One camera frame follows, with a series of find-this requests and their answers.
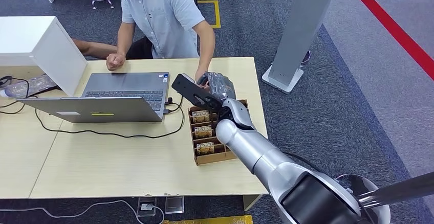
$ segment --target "light wood tabletop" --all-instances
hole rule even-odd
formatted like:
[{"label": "light wood tabletop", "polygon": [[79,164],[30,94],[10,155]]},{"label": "light wood tabletop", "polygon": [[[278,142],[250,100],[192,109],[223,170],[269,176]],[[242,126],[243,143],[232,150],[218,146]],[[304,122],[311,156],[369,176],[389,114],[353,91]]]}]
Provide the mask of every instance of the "light wood tabletop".
[{"label": "light wood tabletop", "polygon": [[[35,66],[0,68],[0,77],[12,75],[29,79],[43,72]],[[41,97],[63,96],[62,91],[51,91]],[[14,100],[0,98],[0,106]],[[0,111],[13,113],[21,108],[16,103]],[[40,118],[49,127],[58,129],[62,119],[39,111]],[[25,106],[18,114],[0,114],[0,198],[28,198],[53,144],[56,133],[44,130],[35,115],[35,109]]]},{"label": "light wood tabletop", "polygon": [[[197,59],[129,60],[117,72],[170,72],[171,84],[178,73],[193,76],[197,63]],[[247,99],[253,123],[259,132],[267,136],[253,58],[215,58],[210,71],[224,73],[231,79],[237,98]],[[105,61],[89,61],[75,96],[81,96],[91,73],[107,72]],[[54,91],[46,96],[63,97],[65,94]],[[174,102],[181,99],[171,87],[168,97],[173,97]],[[185,118],[182,129],[158,139],[124,139],[89,132],[48,132],[40,126],[34,110],[27,107],[20,116],[8,117],[9,125],[0,127],[0,162],[11,167],[0,170],[0,173],[7,173],[10,181],[2,184],[16,190],[13,195],[2,192],[6,191],[2,187],[0,196],[244,195],[245,208],[249,208],[258,195],[267,194],[267,191],[238,159],[201,166],[195,164],[187,114],[191,106],[187,100],[183,101]],[[51,129],[90,129],[122,135],[162,135],[176,130],[182,121],[180,111],[165,115],[162,123],[99,124],[72,124],[40,113],[45,125]],[[20,133],[17,136],[6,131]]]}]

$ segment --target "laptop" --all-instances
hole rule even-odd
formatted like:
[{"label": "laptop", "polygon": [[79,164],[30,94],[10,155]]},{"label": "laptop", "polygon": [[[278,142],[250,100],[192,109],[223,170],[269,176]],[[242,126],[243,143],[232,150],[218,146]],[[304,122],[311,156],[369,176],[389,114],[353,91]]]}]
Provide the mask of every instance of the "laptop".
[{"label": "laptop", "polygon": [[17,99],[72,123],[161,122],[169,73],[93,73],[81,97]]}]

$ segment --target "black pants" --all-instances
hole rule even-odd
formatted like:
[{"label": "black pants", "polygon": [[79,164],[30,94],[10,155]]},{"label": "black pants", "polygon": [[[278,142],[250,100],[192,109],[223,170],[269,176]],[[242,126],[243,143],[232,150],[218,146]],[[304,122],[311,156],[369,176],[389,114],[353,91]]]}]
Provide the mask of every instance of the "black pants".
[{"label": "black pants", "polygon": [[126,59],[153,59],[152,42],[145,36],[133,42],[125,56]]}]

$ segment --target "blue carpet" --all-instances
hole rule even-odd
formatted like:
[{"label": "blue carpet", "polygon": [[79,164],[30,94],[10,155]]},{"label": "blue carpet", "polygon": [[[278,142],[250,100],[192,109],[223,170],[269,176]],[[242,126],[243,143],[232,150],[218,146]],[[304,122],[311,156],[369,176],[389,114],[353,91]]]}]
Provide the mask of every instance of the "blue carpet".
[{"label": "blue carpet", "polygon": [[[90,0],[44,0],[24,4],[8,0],[0,15],[56,15],[73,37],[114,43],[120,23],[120,4],[92,10]],[[216,29],[215,56],[254,56],[258,79],[273,61],[291,0],[219,0],[222,28]],[[331,176],[356,173],[385,186],[408,178],[351,73],[321,28],[311,47],[312,59],[294,91],[285,95],[260,82],[270,140],[282,150],[300,154]],[[1,200],[0,207],[46,206],[56,214],[72,214],[101,199]],[[136,199],[129,198],[133,205]],[[391,206],[392,223],[434,223],[422,200]],[[269,196],[248,212],[255,224],[281,223]],[[186,199],[186,213],[167,219],[193,219],[243,214],[239,196]],[[147,223],[156,222],[145,219]],[[121,204],[97,207],[85,216],[53,220],[42,212],[0,213],[0,222],[13,223],[135,223]]]}]

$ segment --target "white stand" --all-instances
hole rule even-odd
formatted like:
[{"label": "white stand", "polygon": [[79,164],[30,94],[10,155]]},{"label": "white stand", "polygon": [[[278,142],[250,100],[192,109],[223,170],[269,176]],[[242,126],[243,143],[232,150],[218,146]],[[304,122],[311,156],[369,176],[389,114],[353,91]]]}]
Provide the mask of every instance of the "white stand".
[{"label": "white stand", "polygon": [[331,0],[294,0],[273,64],[262,80],[288,94],[300,80],[300,64],[322,24]]},{"label": "white stand", "polygon": [[285,94],[289,94],[289,92],[291,92],[291,90],[295,87],[296,83],[300,80],[301,76],[303,75],[303,70],[302,69],[297,69],[295,71],[295,74],[292,77],[291,82],[289,83],[289,85],[284,85],[281,82],[276,81],[275,79],[269,77],[270,70],[271,70],[271,66],[262,75],[262,81],[264,81],[265,83],[271,85],[272,87],[275,87],[276,89],[282,91]]}]

